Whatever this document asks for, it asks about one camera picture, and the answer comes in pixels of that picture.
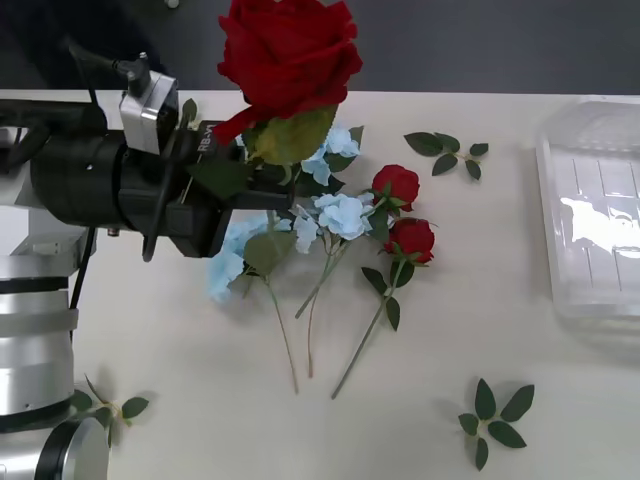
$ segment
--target green leaf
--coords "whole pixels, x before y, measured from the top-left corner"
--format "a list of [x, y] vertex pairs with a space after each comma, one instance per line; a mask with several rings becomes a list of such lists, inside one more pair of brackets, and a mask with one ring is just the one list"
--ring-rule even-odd
[[369, 283], [373, 285], [373, 288], [375, 288], [380, 295], [384, 295], [384, 292], [387, 291], [387, 284], [382, 274], [373, 268], [362, 267], [361, 270], [366, 279], [369, 280]]
[[244, 249], [244, 261], [261, 277], [267, 277], [287, 256], [297, 240], [296, 232], [269, 232], [252, 237]]
[[535, 387], [533, 385], [527, 385], [519, 389], [507, 406], [502, 409], [500, 416], [507, 422], [517, 422], [522, 416], [529, 411], [531, 404], [533, 403], [533, 394]]
[[364, 125], [361, 127], [353, 127], [349, 129], [351, 134], [351, 140], [358, 142], [358, 145], [362, 147], [362, 132], [364, 132]]
[[149, 405], [149, 400], [142, 397], [133, 397], [124, 402], [122, 405], [122, 418], [129, 419], [135, 418], [144, 412], [145, 408]]
[[389, 323], [393, 327], [393, 330], [397, 332], [398, 327], [400, 326], [400, 304], [395, 298], [389, 297], [386, 309]]
[[247, 180], [253, 171], [250, 165], [216, 158], [187, 167], [193, 179], [220, 200], [247, 190]]
[[182, 118], [187, 120], [187, 123], [193, 122], [198, 115], [198, 105], [190, 98], [182, 105]]
[[459, 415], [458, 421], [467, 435], [475, 437], [478, 434], [478, 417], [473, 413], [463, 413]]
[[489, 433], [505, 447], [524, 448], [527, 446], [520, 434], [511, 425], [500, 420], [489, 424]]
[[[393, 284], [393, 280], [396, 278], [399, 265], [400, 262], [398, 262], [397, 260], [391, 264], [391, 274], [389, 275], [389, 281], [391, 282], [391, 284]], [[415, 271], [415, 269], [416, 267], [414, 267], [412, 264], [405, 262], [402, 270], [400, 271], [400, 276], [398, 277], [396, 288], [404, 287], [407, 283], [409, 283], [409, 280], [411, 280], [411, 277], [413, 277], [413, 272]]]
[[435, 157], [442, 153], [442, 142], [438, 137], [430, 133], [410, 133], [405, 135], [404, 138], [411, 148], [425, 157]]
[[482, 378], [476, 390], [476, 414], [480, 420], [488, 420], [496, 414], [496, 399], [489, 385]]
[[298, 179], [296, 180], [296, 196], [309, 198], [309, 197], [320, 197], [325, 193], [330, 193], [332, 195], [338, 193], [342, 187], [344, 187], [344, 182], [341, 182], [336, 177], [331, 175], [329, 177], [329, 185], [324, 186], [320, 185], [313, 179], [313, 175], [305, 172], [300, 172], [298, 175]]
[[438, 140], [442, 142], [445, 148], [448, 148], [449, 151], [456, 153], [460, 150], [460, 142], [457, 138], [452, 137], [451, 135], [445, 135], [444, 133], [436, 133], [436, 137]]
[[71, 405], [79, 412], [86, 412], [93, 407], [93, 400], [81, 390], [74, 390], [71, 397]]
[[367, 219], [369, 220], [372, 228], [369, 235], [381, 243], [387, 243], [389, 241], [389, 215], [387, 212], [384, 209], [379, 208]]
[[481, 471], [484, 466], [487, 464], [487, 459], [489, 458], [489, 445], [487, 445], [487, 441], [479, 437], [478, 438], [478, 446], [476, 447], [476, 468], [478, 471]]
[[91, 380], [89, 380], [89, 377], [87, 377], [86, 375], [84, 376], [84, 378], [87, 380], [87, 385], [89, 385], [89, 389], [93, 392], [93, 394], [96, 396], [96, 398], [98, 400], [100, 400], [102, 403], [109, 403], [108, 401], [106, 401], [103, 397], [100, 396], [100, 394], [98, 393], [98, 391], [96, 390], [96, 387], [93, 386], [93, 383], [91, 383]]
[[453, 167], [458, 164], [458, 157], [456, 157], [452, 153], [447, 153], [446, 155], [441, 156], [436, 163], [433, 164], [433, 170], [431, 170], [432, 176], [442, 175], [445, 172], [448, 172]]
[[480, 180], [480, 176], [482, 175], [482, 170], [480, 170], [480, 165], [475, 160], [467, 160], [464, 162], [467, 166], [467, 172], [471, 175], [475, 180]]
[[474, 157], [481, 157], [489, 151], [488, 143], [474, 143], [469, 149], [469, 153]]
[[324, 160], [329, 164], [332, 173], [338, 173], [346, 169], [358, 157], [343, 157], [338, 153], [328, 153]]
[[98, 420], [100, 424], [107, 428], [113, 421], [113, 412], [109, 407], [102, 407], [91, 414], [93, 418]]
[[329, 105], [286, 119], [272, 118], [256, 141], [256, 152], [272, 165], [306, 160], [327, 138], [337, 109], [338, 105]]

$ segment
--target rose stem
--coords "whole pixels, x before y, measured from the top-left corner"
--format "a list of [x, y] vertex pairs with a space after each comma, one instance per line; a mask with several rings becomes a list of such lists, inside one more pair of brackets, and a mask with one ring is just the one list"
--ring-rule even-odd
[[406, 263], [405, 259], [400, 260], [400, 264], [398, 265], [398, 270], [396, 271], [396, 276], [393, 279], [393, 284], [391, 285], [391, 290], [389, 291], [389, 293], [387, 295], [382, 297], [382, 301], [380, 302], [380, 307], [378, 308], [378, 311], [376, 312], [375, 316], [373, 317], [373, 320], [371, 321], [371, 325], [369, 325], [369, 328], [367, 329], [367, 332], [364, 334], [364, 338], [360, 342], [360, 345], [358, 345], [358, 349], [356, 350], [356, 354], [351, 359], [351, 363], [349, 363], [349, 366], [347, 367], [347, 371], [344, 372], [344, 375], [340, 379], [340, 383], [338, 383], [338, 386], [336, 387], [336, 389], [331, 394], [331, 400], [335, 400], [336, 397], [338, 396], [338, 394], [340, 393], [340, 390], [342, 390], [342, 387], [344, 386], [344, 383], [347, 381], [347, 378], [349, 377], [349, 374], [351, 373], [351, 370], [353, 369], [353, 366], [355, 365], [356, 361], [358, 360], [358, 357], [360, 356], [360, 353], [362, 352], [362, 349], [364, 348], [365, 343], [367, 343], [367, 340], [369, 339], [369, 335], [371, 335], [371, 332], [373, 331], [373, 327], [375, 327], [376, 322], [378, 321], [378, 317], [380, 317], [380, 314], [382, 313], [382, 311], [386, 307], [387, 302], [393, 296], [393, 292], [395, 292], [396, 285], [398, 284], [398, 278], [400, 277], [400, 272], [402, 271], [402, 268], [404, 267], [405, 263]]
[[304, 313], [304, 311], [306, 310], [307, 306], [309, 305], [309, 302], [311, 302], [311, 300], [313, 300], [313, 297], [318, 293], [318, 290], [320, 290], [320, 287], [322, 287], [322, 284], [327, 280], [327, 278], [329, 278], [331, 276], [331, 273], [333, 272], [333, 269], [336, 268], [336, 265], [338, 265], [338, 262], [340, 262], [340, 259], [344, 256], [344, 254], [346, 253], [346, 251], [347, 251], [347, 249], [349, 248], [350, 245], [351, 245], [351, 242], [347, 242], [347, 243], [344, 244], [344, 247], [342, 247], [342, 250], [340, 250], [339, 252], [336, 252], [336, 255], [335, 255], [335, 258], [333, 260], [333, 263], [329, 266], [329, 268], [324, 273], [324, 275], [322, 275], [322, 277], [320, 277], [320, 281], [318, 282], [318, 284], [311, 291], [311, 293], [309, 294], [307, 299], [304, 301], [304, 303], [302, 304], [300, 309], [296, 312], [296, 318], [300, 318], [300, 315], [302, 315]]
[[289, 365], [291, 365], [291, 377], [293, 378], [293, 391], [298, 394], [298, 378], [296, 377], [296, 368], [293, 366], [293, 357], [291, 356], [291, 349], [289, 348], [289, 340], [287, 340], [287, 332], [284, 329], [284, 323], [282, 322], [282, 315], [280, 315], [280, 307], [278, 306], [278, 299], [276, 298], [276, 294], [273, 292], [271, 288], [271, 284], [269, 283], [268, 278], [263, 278], [262, 281], [267, 286], [269, 293], [271, 294], [271, 299], [273, 300], [273, 305], [276, 307], [276, 313], [278, 314], [278, 320], [280, 321], [280, 329], [282, 330], [282, 337], [284, 338], [284, 344], [287, 347], [287, 355], [289, 356]]
[[[327, 254], [327, 261], [324, 264], [324, 270], [322, 271], [322, 275], [327, 273], [327, 269], [329, 268], [329, 263], [331, 263], [332, 253]], [[311, 355], [311, 322], [313, 321], [313, 309], [316, 306], [316, 300], [318, 299], [318, 295], [320, 294], [320, 290], [316, 292], [313, 296], [313, 302], [311, 303], [311, 312], [309, 312], [309, 328], [307, 329], [307, 354], [309, 356], [309, 378], [313, 378], [313, 357]]]

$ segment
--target white table surface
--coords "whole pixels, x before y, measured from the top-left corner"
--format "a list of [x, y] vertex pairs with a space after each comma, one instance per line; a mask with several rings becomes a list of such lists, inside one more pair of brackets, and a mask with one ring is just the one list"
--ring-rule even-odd
[[[79, 92], [0, 91], [0, 98], [84, 100]], [[238, 92], [183, 92], [203, 118], [243, 108]], [[99, 95], [112, 127], [119, 95]], [[415, 215], [436, 223], [435, 260], [397, 294], [400, 329], [383, 322], [337, 400], [329, 394], [377, 308], [360, 266], [384, 267], [366, 240], [316, 306], [316, 377], [306, 378], [306, 319], [293, 315], [319, 276], [321, 246], [275, 276], [301, 392], [292, 391], [276, 316], [263, 288], [219, 307], [206, 261], [161, 241], [99, 238], [75, 336], [84, 373], [115, 400], [146, 392], [150, 409], [114, 447], [112, 479], [413, 480], [636, 479], [640, 469], [640, 343], [633, 322], [566, 321], [553, 312], [534, 134], [568, 96], [360, 93], [338, 117], [364, 124], [363, 155], [340, 174], [355, 191], [387, 163], [420, 175]], [[481, 184], [463, 168], [431, 177], [433, 159], [403, 139], [439, 131], [489, 142]], [[479, 377], [499, 405], [534, 383], [508, 451], [489, 440], [478, 473], [457, 415]]]

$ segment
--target clear plastic box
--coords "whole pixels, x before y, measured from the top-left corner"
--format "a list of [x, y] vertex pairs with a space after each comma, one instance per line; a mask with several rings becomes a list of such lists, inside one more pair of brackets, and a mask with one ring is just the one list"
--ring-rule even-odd
[[556, 309], [640, 315], [640, 99], [583, 97], [542, 126], [537, 158]]

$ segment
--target red rose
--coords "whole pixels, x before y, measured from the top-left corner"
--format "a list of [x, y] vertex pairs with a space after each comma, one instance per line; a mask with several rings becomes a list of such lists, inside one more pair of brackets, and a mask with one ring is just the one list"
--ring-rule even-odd
[[347, 80], [362, 67], [344, 2], [233, 0], [220, 26], [227, 41], [218, 72], [251, 101], [215, 127], [223, 144], [256, 122], [343, 102]]
[[420, 190], [418, 174], [400, 165], [387, 165], [373, 178], [373, 189], [382, 193], [388, 184], [391, 184], [391, 197], [407, 202], [400, 208], [405, 212], [413, 210], [411, 203]]
[[421, 253], [415, 261], [427, 263], [433, 259], [431, 250], [436, 242], [436, 236], [431, 231], [431, 226], [426, 220], [417, 218], [401, 218], [389, 232], [389, 243], [384, 248], [389, 253], [394, 253], [393, 243], [400, 245], [402, 253], [410, 255]]

